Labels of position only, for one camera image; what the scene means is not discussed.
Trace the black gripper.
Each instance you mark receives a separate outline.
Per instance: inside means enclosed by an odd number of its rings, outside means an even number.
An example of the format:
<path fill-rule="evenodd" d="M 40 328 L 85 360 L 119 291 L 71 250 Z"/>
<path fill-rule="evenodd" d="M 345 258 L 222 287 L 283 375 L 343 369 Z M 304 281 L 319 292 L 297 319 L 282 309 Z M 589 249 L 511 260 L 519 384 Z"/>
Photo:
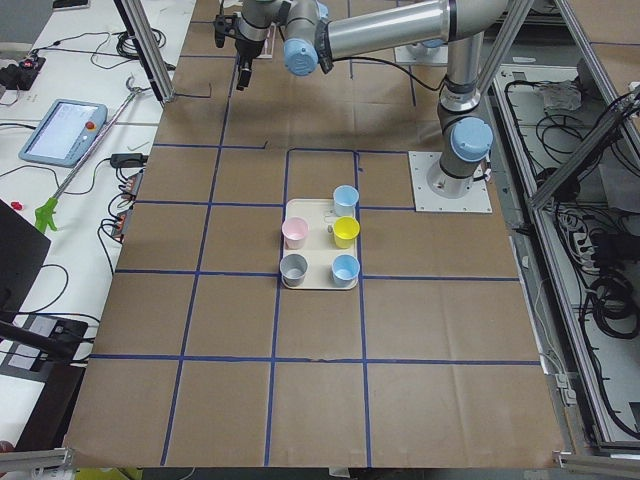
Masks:
<path fill-rule="evenodd" d="M 260 42 L 237 37 L 235 47 L 239 56 L 238 80 L 236 89 L 243 91 L 249 87 L 252 76 L 252 62 L 260 55 Z"/>

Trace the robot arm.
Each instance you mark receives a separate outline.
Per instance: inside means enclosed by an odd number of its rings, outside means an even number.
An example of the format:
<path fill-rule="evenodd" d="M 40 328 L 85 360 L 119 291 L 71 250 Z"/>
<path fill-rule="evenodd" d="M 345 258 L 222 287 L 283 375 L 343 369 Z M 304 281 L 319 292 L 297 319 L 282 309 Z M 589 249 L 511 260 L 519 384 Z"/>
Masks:
<path fill-rule="evenodd" d="M 439 97 L 445 146 L 436 169 L 446 180 L 472 178 L 493 143 L 491 128 L 473 111 L 479 86 L 480 49 L 485 31 L 506 9 L 504 1 L 422 1 L 341 20 L 330 20 L 317 1 L 246 1 L 240 13 L 219 14 L 215 40 L 235 41 L 236 87 L 248 87 L 252 63 L 273 25 L 284 29 L 286 68 L 306 76 L 329 72 L 338 60 L 398 46 L 440 40 L 448 46 L 447 73 Z"/>

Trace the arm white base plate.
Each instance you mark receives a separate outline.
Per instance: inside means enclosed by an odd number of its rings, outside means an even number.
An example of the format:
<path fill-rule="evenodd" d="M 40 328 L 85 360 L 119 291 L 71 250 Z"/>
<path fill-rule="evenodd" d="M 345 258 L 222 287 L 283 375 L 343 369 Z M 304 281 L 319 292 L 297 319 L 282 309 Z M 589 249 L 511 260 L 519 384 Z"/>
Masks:
<path fill-rule="evenodd" d="M 480 165 L 466 179 L 444 173 L 440 152 L 409 151 L 415 210 L 419 213 L 491 214 L 486 177 Z"/>

